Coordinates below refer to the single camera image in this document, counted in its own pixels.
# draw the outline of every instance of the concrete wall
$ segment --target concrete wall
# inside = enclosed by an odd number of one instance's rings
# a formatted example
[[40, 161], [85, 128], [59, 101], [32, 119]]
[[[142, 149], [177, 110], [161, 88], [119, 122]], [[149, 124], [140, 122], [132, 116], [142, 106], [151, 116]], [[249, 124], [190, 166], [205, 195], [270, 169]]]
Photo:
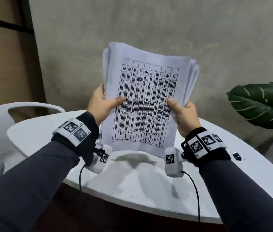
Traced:
[[273, 0], [30, 0], [46, 98], [85, 109], [102, 82], [111, 41], [201, 67], [191, 96], [199, 116], [256, 147], [273, 130], [238, 115], [226, 92], [273, 81]]

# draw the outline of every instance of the tabletop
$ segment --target tabletop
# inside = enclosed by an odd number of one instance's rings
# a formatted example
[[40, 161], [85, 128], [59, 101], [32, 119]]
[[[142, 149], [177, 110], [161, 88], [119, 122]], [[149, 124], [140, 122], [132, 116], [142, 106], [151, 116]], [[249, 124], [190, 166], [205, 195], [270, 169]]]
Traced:
[[[31, 156], [46, 145], [52, 132], [70, 118], [85, 110], [58, 113], [28, 119], [8, 129], [7, 135], [25, 156]], [[244, 141], [208, 121], [200, 119], [227, 145], [229, 154], [238, 152], [244, 160], [232, 161], [273, 198], [273, 164]], [[174, 146], [180, 150], [183, 138], [176, 133]], [[188, 177], [171, 178], [165, 174], [164, 160], [145, 152], [112, 152], [100, 174], [87, 169], [82, 172], [82, 191], [98, 198], [136, 210], [166, 217], [197, 221], [198, 204], [194, 186]], [[79, 188], [79, 173], [84, 161], [71, 169], [64, 182]], [[184, 171], [193, 178], [199, 192], [201, 222], [221, 224], [216, 207], [198, 168], [184, 162]]]

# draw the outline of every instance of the sleeve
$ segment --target sleeve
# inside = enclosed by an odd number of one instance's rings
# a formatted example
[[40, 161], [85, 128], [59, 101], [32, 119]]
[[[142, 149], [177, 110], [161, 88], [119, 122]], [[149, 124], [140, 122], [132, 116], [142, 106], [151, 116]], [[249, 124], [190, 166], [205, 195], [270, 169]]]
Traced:
[[30, 231], [69, 171], [75, 152], [51, 141], [0, 177], [0, 231]]
[[[223, 148], [216, 151], [226, 152]], [[273, 232], [273, 198], [231, 160], [199, 169], [223, 224], [231, 232]]]

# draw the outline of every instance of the hand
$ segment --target hand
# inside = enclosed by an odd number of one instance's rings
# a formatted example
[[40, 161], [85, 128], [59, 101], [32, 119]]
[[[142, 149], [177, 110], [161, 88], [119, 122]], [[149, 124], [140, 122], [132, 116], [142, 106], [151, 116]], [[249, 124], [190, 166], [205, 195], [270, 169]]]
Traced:
[[176, 114], [178, 121], [177, 129], [183, 138], [186, 138], [188, 133], [192, 130], [201, 127], [198, 114], [192, 102], [188, 102], [184, 107], [182, 107], [174, 102], [173, 99], [168, 98], [167, 104]]
[[104, 96], [104, 85], [99, 85], [93, 92], [89, 101], [87, 111], [90, 112], [96, 119], [96, 124], [100, 126], [110, 114], [111, 110], [126, 101], [125, 97], [118, 97], [107, 100]]

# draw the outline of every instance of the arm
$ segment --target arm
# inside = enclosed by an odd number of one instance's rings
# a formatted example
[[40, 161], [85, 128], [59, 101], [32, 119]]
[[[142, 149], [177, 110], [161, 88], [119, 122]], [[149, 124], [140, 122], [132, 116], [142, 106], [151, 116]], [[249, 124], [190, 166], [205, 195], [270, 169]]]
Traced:
[[106, 100], [104, 88], [99, 86], [89, 101], [88, 112], [77, 117], [90, 129], [88, 137], [75, 147], [55, 134], [50, 143], [0, 177], [0, 232], [30, 231], [79, 157], [86, 164], [92, 163], [98, 126], [124, 101]]
[[[168, 105], [184, 138], [190, 140], [205, 130], [191, 102], [181, 107], [168, 99]], [[226, 150], [218, 148], [198, 159], [197, 164], [222, 222], [232, 232], [273, 232], [273, 198], [227, 159]]]

